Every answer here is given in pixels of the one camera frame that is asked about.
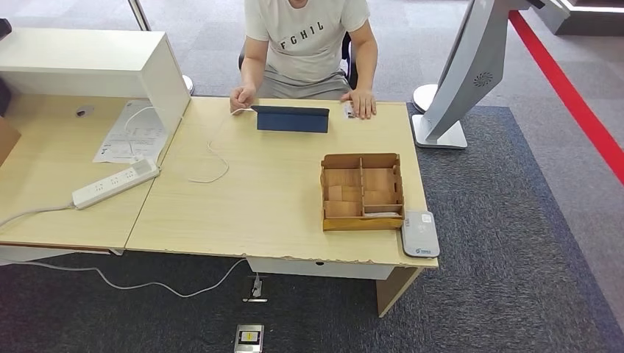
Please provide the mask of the person's right hand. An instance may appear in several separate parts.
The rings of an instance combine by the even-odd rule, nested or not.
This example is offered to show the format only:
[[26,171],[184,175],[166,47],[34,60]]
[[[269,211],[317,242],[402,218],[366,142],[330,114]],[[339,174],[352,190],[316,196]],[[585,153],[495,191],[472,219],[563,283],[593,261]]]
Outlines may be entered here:
[[230,94],[230,113],[235,115],[249,109],[255,98],[256,88],[253,84],[236,87]]

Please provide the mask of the person's left hand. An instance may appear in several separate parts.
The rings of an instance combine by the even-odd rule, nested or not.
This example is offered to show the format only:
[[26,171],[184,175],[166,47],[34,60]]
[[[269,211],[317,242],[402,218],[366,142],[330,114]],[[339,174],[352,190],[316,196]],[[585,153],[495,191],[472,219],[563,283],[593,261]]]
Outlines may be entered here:
[[341,102],[349,102],[352,111],[357,118],[370,119],[377,114],[377,101],[374,93],[369,88],[356,88],[345,93]]

